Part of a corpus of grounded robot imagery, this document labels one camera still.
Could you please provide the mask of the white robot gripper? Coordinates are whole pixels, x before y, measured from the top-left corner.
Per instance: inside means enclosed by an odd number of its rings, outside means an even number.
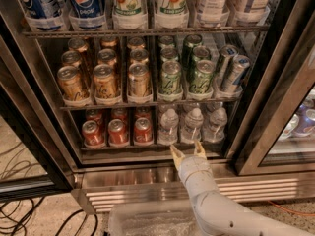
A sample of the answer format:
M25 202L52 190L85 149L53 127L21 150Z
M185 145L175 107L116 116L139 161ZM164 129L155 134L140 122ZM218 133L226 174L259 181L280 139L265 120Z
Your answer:
M197 197L204 192L218 191L218 185L214 179L212 169L206 160L206 152L202 144L194 141L194 155L186 157L175 145L170 146L175 168L186 188L190 198Z

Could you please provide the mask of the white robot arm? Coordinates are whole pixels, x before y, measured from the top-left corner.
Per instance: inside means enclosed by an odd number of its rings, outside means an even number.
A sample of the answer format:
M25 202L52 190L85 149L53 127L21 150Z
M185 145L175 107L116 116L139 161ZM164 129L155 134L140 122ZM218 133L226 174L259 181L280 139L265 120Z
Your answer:
M312 236L222 194L203 146L199 141L194 144L192 156L186 156L175 145L170 146L170 152L203 236Z

